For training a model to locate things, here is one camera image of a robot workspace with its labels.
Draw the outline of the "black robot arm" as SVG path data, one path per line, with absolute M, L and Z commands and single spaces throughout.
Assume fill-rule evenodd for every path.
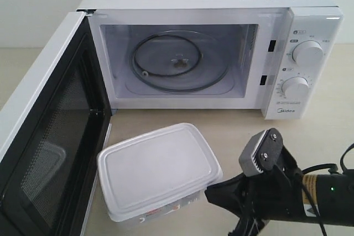
M 239 218 L 229 235 L 259 235 L 269 221 L 353 226 L 353 175 L 336 164 L 305 170 L 283 149 L 270 171 L 208 186 L 207 201 Z

